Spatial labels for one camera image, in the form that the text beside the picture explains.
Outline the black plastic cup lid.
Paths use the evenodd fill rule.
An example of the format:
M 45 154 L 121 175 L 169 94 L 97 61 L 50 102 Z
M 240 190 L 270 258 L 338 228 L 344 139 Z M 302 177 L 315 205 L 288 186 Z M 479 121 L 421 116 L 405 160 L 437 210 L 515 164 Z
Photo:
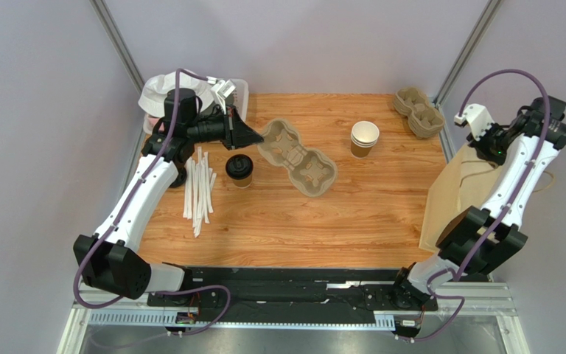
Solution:
M 251 177 L 254 162 L 245 154 L 236 154 L 227 160 L 225 169 L 229 178 L 239 181 Z

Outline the kraft paper bag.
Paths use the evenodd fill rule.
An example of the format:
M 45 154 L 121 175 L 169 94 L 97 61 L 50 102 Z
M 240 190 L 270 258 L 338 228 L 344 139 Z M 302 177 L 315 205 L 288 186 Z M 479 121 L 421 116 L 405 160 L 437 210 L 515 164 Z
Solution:
M 479 159 L 474 148 L 463 145 L 428 191 L 419 248 L 437 251 L 436 242 L 446 225 L 468 207 L 481 207 L 505 170 Z

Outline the brown paper coffee cup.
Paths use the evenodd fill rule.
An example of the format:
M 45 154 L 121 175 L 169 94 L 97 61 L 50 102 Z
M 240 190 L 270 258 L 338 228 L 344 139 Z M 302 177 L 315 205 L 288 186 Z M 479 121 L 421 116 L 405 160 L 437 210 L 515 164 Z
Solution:
M 232 178 L 231 181 L 235 187 L 245 189 L 251 185 L 253 176 L 249 175 L 244 178 Z

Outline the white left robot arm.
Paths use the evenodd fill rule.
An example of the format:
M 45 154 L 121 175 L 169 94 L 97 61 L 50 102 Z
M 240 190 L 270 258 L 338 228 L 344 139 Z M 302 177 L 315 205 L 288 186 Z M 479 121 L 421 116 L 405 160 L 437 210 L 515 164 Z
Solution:
M 203 102 L 193 90 L 171 89 L 161 97 L 157 123 L 141 151 L 135 175 L 117 205 L 91 236 L 80 235 L 73 251 L 78 263 L 74 296 L 84 301 L 80 285 L 107 291 L 119 299 L 181 289 L 186 271 L 178 265 L 150 264 L 137 251 L 161 197 L 191 181 L 186 166 L 199 143 L 221 142 L 237 150 L 264 141 L 225 102 L 202 115 Z

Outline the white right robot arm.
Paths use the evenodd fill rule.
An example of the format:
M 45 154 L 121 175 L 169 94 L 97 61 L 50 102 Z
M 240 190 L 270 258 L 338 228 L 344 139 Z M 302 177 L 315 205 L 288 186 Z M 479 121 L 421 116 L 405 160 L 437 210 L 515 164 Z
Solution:
M 453 278 L 487 275 L 525 245 L 520 227 L 528 199 L 566 146 L 565 109 L 564 100 L 549 96 L 522 106 L 510 125 L 497 124 L 478 104 L 455 118 L 457 125 L 470 125 L 469 147 L 500 167 L 500 175 L 480 206 L 469 206 L 447 224 L 435 254 L 399 271 L 390 293 L 395 306 L 423 305 Z

